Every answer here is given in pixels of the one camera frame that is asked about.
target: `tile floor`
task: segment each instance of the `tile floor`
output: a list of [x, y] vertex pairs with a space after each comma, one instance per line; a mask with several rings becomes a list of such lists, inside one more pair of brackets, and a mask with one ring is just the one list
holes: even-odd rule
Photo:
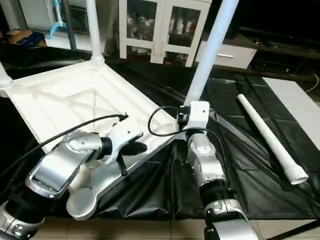
[[[271, 238], [311, 220], [253, 220], [251, 224], [260, 239]], [[204, 238], [203, 220], [181, 221], [138, 221], [91, 219], [75, 221], [73, 219], [47, 218], [35, 240], [170, 240]], [[296, 235], [291, 240], [320, 240], [320, 227]]]

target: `white table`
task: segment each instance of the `white table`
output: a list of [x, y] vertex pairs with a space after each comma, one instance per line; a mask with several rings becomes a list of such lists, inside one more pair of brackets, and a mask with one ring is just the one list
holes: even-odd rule
[[294, 81], [263, 78], [320, 150], [320, 108]]

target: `white wall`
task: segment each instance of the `white wall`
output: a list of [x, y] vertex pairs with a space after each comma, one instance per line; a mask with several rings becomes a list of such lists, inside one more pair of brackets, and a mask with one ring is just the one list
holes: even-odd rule
[[29, 29], [49, 31], [57, 21], [53, 0], [20, 0]]
[[10, 30], [28, 29], [24, 14], [21, 11], [19, 0], [0, 0], [0, 4]]

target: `black cable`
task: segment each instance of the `black cable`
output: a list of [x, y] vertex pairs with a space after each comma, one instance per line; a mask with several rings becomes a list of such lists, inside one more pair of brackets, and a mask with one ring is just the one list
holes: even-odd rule
[[177, 111], [181, 111], [181, 108], [180, 107], [175, 107], [175, 106], [161, 106], [159, 108], [157, 108], [150, 116], [149, 120], [148, 120], [148, 130], [149, 132], [152, 134], [152, 135], [155, 135], [157, 137], [169, 137], [169, 136], [173, 136], [173, 135], [177, 135], [177, 134], [181, 134], [181, 133], [185, 133], [187, 131], [190, 131], [190, 130], [202, 130], [202, 131], [206, 131], [207, 133], [210, 133], [211, 135], [213, 135], [217, 142], [219, 143], [219, 147], [221, 149], [221, 156], [222, 156], [222, 160], [224, 161], [224, 164], [226, 164], [226, 157], [225, 157], [225, 151], [224, 151], [224, 148], [222, 146], [222, 143], [221, 143], [221, 140], [220, 138], [211, 130], [207, 129], [207, 128], [204, 128], [204, 127], [190, 127], [190, 128], [187, 128], [187, 129], [182, 129], [182, 130], [179, 130], [179, 131], [174, 131], [174, 132], [170, 132], [170, 133], [166, 133], [166, 134], [158, 134], [158, 133], [155, 133], [151, 130], [151, 121], [152, 121], [152, 118], [154, 117], [154, 115], [159, 112], [160, 110], [162, 109], [174, 109], [174, 110], [177, 110]]
[[85, 121], [77, 126], [74, 126], [64, 132], [61, 132], [51, 138], [49, 138], [48, 140], [40, 143], [38, 146], [32, 148], [30, 151], [28, 151], [26, 154], [24, 154], [22, 157], [18, 158], [17, 160], [15, 160], [9, 167], [6, 168], [6, 170], [4, 170], [1, 174], [0, 174], [0, 179], [11, 169], [13, 168], [17, 163], [21, 162], [23, 159], [25, 159], [27, 156], [29, 156], [31, 153], [33, 153], [35, 150], [38, 150], [39, 148], [42, 148], [43, 146], [47, 145], [48, 143], [78, 129], [78, 128], [81, 128], [85, 125], [88, 125], [88, 124], [91, 124], [91, 123], [94, 123], [96, 121], [100, 121], [100, 120], [103, 120], [103, 119], [110, 119], [110, 118], [120, 118], [120, 119], [124, 119], [124, 118], [127, 118], [126, 115], [122, 115], [122, 114], [113, 114], [113, 115], [106, 115], [106, 116], [101, 116], [101, 117], [98, 117], [98, 118], [95, 118], [95, 119], [91, 119], [89, 121]]

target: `white cabinet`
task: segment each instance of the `white cabinet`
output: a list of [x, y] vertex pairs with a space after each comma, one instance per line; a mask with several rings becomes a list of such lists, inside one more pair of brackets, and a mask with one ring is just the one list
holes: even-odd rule
[[[201, 42], [196, 54], [196, 62], [200, 62], [203, 51], [206, 49], [206, 45], [206, 41]], [[246, 69], [256, 52], [257, 50], [253, 48], [222, 44], [215, 58], [214, 65]]]
[[120, 58], [191, 67], [211, 0], [119, 0]]

